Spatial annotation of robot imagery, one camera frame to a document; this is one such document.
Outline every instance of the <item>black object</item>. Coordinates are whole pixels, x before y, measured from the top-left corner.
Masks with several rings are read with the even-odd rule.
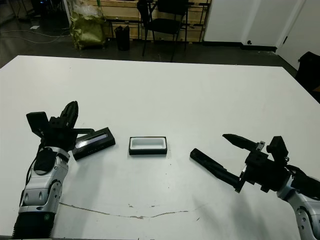
[[[320,92],[314,91],[320,86],[320,56],[308,51],[300,59],[295,76],[297,82],[320,103]]]
[[[70,102],[62,111],[60,117],[51,117],[48,121],[45,112],[31,112],[26,115],[31,130],[41,138],[41,144],[46,147],[57,147],[71,151],[75,148],[78,134],[92,133],[93,129],[73,128],[78,118],[78,103]]]
[[[49,0],[31,0],[31,4],[35,14],[40,14],[42,17],[48,14],[47,7],[50,6]]]
[[[288,150],[281,136],[274,136],[270,145],[266,147],[267,152],[272,154],[274,161],[269,160],[268,155],[261,152],[264,142],[254,143],[234,134],[224,134],[223,136],[233,145],[250,151],[245,160],[246,166],[240,176],[228,172],[221,164],[196,148],[192,150],[190,157],[218,179],[233,186],[236,192],[240,193],[245,182],[261,185],[260,189],[266,193],[269,190],[279,191],[292,175],[291,187],[309,198],[320,199],[320,182],[307,176],[298,167],[287,165]]]
[[[240,47],[242,50],[269,51],[274,53],[277,50],[275,46],[243,45],[241,42],[236,41],[203,41],[202,45],[212,47]]]
[[[133,141],[135,140],[143,140],[144,143],[138,147],[133,147]],[[167,138],[165,136],[144,136],[144,137],[130,137],[129,139],[129,155],[159,155],[159,154],[167,154],[168,146],[167,146]]]
[[[53,212],[22,212],[14,224],[12,239],[49,239],[54,221]]]
[[[46,174],[51,171],[56,163],[57,153],[51,148],[45,148],[39,151],[35,158],[33,170],[39,175]]]
[[[275,136],[267,147],[267,151],[276,157],[275,161],[269,160],[268,155],[261,152],[259,145],[264,144],[264,142],[254,143],[234,134],[224,134],[223,137],[233,145],[250,151],[245,160],[246,167],[240,177],[229,173],[222,165],[208,156],[205,155],[204,157],[204,154],[200,153],[196,148],[191,152],[190,157],[209,170],[218,179],[232,185],[238,193],[245,182],[251,184],[258,183],[261,185],[261,190],[266,193],[269,190],[278,191],[283,186],[290,173],[285,168],[288,151],[281,136]]]
[[[144,26],[144,46],[142,51],[142,56],[145,55],[146,49],[146,42],[148,31],[152,31],[153,40],[155,41],[155,32],[160,32],[164,34],[172,34],[174,41],[173,52],[171,56],[171,62],[174,59],[176,44],[178,41],[178,36],[180,33],[180,29],[185,30],[184,36],[184,50],[187,47],[187,28],[188,28],[188,0],[158,0],[154,3],[153,7],[151,8],[150,0],[139,0],[137,3],[137,8],[141,14],[143,26]],[[152,19],[152,13],[155,10],[156,6],[158,6],[158,11],[162,13],[168,13],[174,15],[173,19],[166,19],[166,18],[156,18]],[[182,20],[185,16],[185,27],[182,28]]]
[[[93,133],[78,137],[72,154],[75,160],[79,160],[100,150],[116,144],[115,138],[109,128],[103,128]]]
[[[118,26],[115,30],[116,44],[120,51],[128,51],[130,49],[130,28]]]

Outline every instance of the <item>white door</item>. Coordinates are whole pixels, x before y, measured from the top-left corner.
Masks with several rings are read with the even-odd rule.
[[[253,46],[278,47],[277,42],[286,30],[291,16],[301,0],[255,0],[251,16],[243,32],[242,43]]]
[[[298,59],[306,52],[320,55],[320,0],[305,1],[277,54],[298,70]]]

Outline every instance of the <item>black chair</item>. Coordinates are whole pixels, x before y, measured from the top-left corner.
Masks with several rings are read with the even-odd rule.
[[[320,86],[320,56],[308,51],[300,59],[295,76],[297,82],[320,103],[320,92],[314,91]]]
[[[184,36],[184,50],[186,50],[187,44],[187,27],[188,27],[188,0],[158,0],[151,8],[152,0],[139,0],[137,8],[140,12],[143,26],[144,26],[144,46],[142,56],[145,55],[146,42],[148,31],[152,31],[153,41],[155,41],[155,32],[164,34],[172,34],[172,41],[174,41],[173,53],[171,56],[171,62],[174,59],[176,44],[180,29],[185,30]],[[158,11],[161,13],[173,14],[174,19],[156,18],[152,19],[152,13],[155,8],[158,7]],[[185,16],[185,27],[182,28],[182,20]]]

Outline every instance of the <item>white table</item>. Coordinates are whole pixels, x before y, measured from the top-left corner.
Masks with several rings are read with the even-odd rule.
[[[270,143],[320,178],[320,105],[282,68],[18,56],[0,69],[0,236],[10,236],[40,139],[26,114],[109,127],[114,147],[71,157],[54,238],[300,239],[290,205],[246,183],[240,194],[189,158],[198,148],[239,175],[249,152],[224,133]],[[163,157],[129,156],[129,137],[166,136]]]

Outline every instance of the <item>black rectangular object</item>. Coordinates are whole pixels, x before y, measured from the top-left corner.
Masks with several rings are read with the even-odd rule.
[[[72,154],[75,160],[79,160],[115,144],[114,136],[109,128],[106,127],[78,137],[75,141],[75,148],[72,150]]]
[[[134,136],[129,140],[130,155],[167,154],[167,138],[165,136]]]

